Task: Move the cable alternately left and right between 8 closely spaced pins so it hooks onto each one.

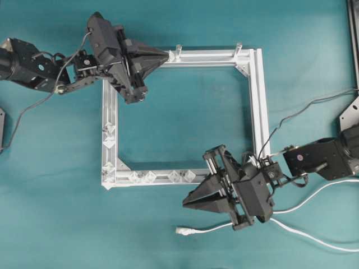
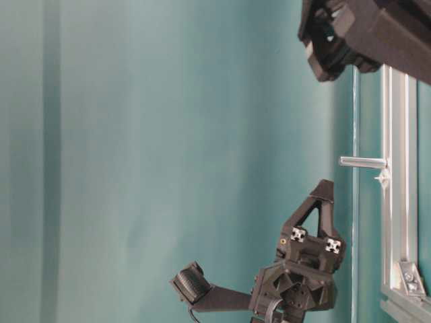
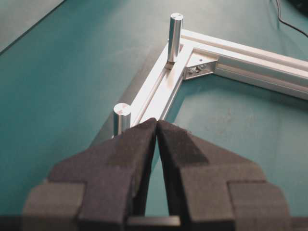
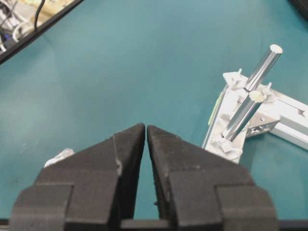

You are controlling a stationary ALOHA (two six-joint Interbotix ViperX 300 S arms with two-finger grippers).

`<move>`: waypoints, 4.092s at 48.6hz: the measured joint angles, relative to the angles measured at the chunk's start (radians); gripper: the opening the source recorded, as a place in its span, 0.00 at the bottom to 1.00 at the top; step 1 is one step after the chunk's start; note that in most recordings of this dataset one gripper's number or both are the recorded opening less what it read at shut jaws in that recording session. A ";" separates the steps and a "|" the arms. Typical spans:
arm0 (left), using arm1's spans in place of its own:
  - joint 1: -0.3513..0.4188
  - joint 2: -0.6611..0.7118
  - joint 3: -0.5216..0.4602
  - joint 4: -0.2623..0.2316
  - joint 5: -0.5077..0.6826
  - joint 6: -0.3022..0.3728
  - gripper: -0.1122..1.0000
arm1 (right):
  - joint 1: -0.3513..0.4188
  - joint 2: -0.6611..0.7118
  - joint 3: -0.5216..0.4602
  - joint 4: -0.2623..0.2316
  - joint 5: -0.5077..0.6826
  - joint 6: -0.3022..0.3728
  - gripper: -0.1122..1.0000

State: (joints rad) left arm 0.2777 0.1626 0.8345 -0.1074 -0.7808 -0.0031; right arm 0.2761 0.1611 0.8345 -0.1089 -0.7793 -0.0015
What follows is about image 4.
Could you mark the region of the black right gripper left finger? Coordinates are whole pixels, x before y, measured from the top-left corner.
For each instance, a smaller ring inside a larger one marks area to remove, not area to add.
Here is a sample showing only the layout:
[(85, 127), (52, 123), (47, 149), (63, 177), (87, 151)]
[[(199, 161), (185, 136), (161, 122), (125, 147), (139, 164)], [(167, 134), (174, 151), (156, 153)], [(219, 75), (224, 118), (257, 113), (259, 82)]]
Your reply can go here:
[(42, 169), (22, 190), (12, 231), (114, 231), (133, 218), (145, 126), (136, 124)]

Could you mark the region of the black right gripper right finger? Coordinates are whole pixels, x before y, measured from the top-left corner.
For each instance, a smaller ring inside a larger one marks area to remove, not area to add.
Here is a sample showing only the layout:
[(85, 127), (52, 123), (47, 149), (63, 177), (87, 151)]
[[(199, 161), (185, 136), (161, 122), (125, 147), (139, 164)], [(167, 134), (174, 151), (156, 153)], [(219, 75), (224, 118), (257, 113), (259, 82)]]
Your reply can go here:
[(159, 209), (179, 231), (276, 231), (270, 195), (249, 171), (150, 125)]

